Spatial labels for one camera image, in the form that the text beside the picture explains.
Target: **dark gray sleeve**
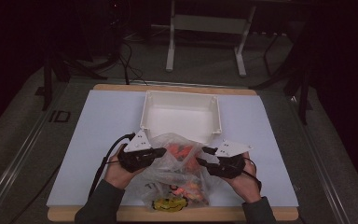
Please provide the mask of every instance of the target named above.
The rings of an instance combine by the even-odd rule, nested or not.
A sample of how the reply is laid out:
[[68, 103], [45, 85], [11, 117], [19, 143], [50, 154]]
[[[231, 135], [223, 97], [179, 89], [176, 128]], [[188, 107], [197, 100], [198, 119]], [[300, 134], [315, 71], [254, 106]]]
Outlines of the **dark gray sleeve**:
[[124, 192], [124, 189], [101, 180], [86, 204], [76, 213], [75, 223], [116, 223]]
[[255, 203], [243, 203], [242, 208], [247, 224], [270, 224], [277, 222], [269, 206], [269, 200], [266, 197], [261, 198], [260, 201]]

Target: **white metal frame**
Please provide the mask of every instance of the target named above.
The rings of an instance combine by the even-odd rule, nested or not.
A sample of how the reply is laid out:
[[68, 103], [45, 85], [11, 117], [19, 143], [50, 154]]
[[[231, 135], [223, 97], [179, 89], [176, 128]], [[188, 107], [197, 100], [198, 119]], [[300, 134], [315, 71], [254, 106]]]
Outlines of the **white metal frame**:
[[235, 58], [237, 60], [238, 72], [240, 77], [246, 77], [245, 65], [243, 62], [242, 51], [249, 34], [255, 14], [255, 6], [252, 6], [247, 20], [227, 19], [215, 17], [189, 16], [175, 14], [175, 0], [171, 1], [171, 25], [170, 25], [170, 45], [168, 48], [168, 57], [166, 71], [173, 71], [173, 61], [175, 55], [175, 29], [193, 30], [203, 32], [219, 32], [227, 34], [241, 35], [240, 44], [234, 48]]

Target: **clear plastic bag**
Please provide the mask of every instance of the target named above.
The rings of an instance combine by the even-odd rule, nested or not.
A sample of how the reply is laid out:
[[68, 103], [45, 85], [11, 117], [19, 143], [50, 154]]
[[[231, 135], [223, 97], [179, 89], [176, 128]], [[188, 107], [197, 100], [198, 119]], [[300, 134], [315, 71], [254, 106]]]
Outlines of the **clear plastic bag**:
[[165, 212], [209, 205], [205, 177], [210, 176], [196, 161], [204, 145], [176, 133], [165, 133], [149, 141], [152, 147], [165, 147], [167, 152], [140, 174], [144, 186], [139, 190], [145, 205]]

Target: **person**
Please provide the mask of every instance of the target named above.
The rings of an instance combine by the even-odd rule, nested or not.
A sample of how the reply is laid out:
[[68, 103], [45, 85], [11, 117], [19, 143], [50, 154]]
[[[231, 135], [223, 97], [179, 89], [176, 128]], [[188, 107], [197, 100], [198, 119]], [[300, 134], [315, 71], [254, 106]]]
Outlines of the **person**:
[[[255, 166], [246, 159], [249, 153], [242, 154], [245, 160], [244, 171], [255, 176]], [[117, 161], [117, 153], [110, 158]], [[86, 204], [76, 213], [75, 223], [116, 223], [125, 188], [144, 169], [130, 173], [119, 162], [109, 163], [105, 176]], [[257, 183], [248, 175], [242, 174], [232, 179], [222, 178], [244, 199], [242, 208], [248, 224], [276, 223], [267, 197], [261, 197]]]

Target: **white table leg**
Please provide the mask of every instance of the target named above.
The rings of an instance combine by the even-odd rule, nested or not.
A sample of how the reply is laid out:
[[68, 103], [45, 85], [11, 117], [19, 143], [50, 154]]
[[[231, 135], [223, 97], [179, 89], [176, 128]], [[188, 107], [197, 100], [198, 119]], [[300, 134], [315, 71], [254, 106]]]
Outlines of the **white table leg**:
[[171, 72], [173, 70], [173, 59], [175, 56], [175, 1], [171, 1], [171, 26], [170, 26], [170, 46], [168, 48], [167, 66], [165, 70]]
[[246, 77], [245, 65], [242, 58], [242, 50], [246, 42], [246, 37], [249, 34], [249, 29], [251, 27], [254, 14], [255, 14], [255, 7], [252, 7], [249, 12], [248, 19], [243, 26], [241, 42], [236, 48], [234, 48], [235, 58], [237, 60], [238, 72], [240, 74], [240, 77]]

